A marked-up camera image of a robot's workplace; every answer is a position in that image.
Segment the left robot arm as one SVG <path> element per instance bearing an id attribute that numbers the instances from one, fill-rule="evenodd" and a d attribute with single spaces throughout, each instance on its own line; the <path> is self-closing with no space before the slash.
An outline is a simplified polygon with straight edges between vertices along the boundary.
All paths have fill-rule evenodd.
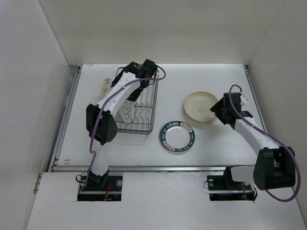
<path id="1" fill-rule="evenodd" d="M 86 108 L 86 130 L 89 133 L 89 152 L 93 155 L 86 178 L 96 190 L 107 186 L 108 156 L 101 146 L 111 142 L 118 132 L 115 117 L 125 101 L 134 102 L 142 91 L 155 81 L 158 66 L 146 59 L 142 64 L 131 62 L 121 67 L 110 85 L 110 91 L 97 104 Z"/>

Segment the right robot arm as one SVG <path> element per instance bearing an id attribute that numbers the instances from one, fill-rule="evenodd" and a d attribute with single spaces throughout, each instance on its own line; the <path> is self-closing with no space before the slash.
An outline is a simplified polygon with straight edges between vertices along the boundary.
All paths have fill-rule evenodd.
<path id="1" fill-rule="evenodd" d="M 222 183 L 232 189 L 239 182 L 255 184 L 260 190 L 292 187 L 296 183 L 295 164 L 284 147 L 262 133 L 252 114 L 241 110 L 241 94 L 224 93 L 211 109 L 224 124 L 240 134 L 254 150 L 253 167 L 229 166 Z"/>

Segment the white bowl green band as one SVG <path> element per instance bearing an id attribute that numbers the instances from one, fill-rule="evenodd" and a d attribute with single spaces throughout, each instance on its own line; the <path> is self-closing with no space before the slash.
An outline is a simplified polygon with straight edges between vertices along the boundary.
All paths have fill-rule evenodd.
<path id="1" fill-rule="evenodd" d="M 161 127 L 159 141 L 170 154 L 183 155 L 193 147 L 195 132 L 186 122 L 170 121 Z"/>

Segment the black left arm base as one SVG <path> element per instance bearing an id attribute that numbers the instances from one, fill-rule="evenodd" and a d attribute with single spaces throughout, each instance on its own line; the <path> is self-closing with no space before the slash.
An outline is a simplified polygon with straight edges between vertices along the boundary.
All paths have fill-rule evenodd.
<path id="1" fill-rule="evenodd" d="M 85 188 L 77 193 L 78 201 L 121 201 L 123 175 L 109 175 L 104 187 L 88 179 Z"/>

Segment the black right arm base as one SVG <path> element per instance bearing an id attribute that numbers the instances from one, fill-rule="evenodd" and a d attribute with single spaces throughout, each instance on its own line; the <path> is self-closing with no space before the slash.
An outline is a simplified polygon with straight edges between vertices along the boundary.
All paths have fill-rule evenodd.
<path id="1" fill-rule="evenodd" d="M 253 185 L 227 181 L 223 175 L 208 175 L 205 184 L 210 201 L 255 201 L 258 196 Z"/>

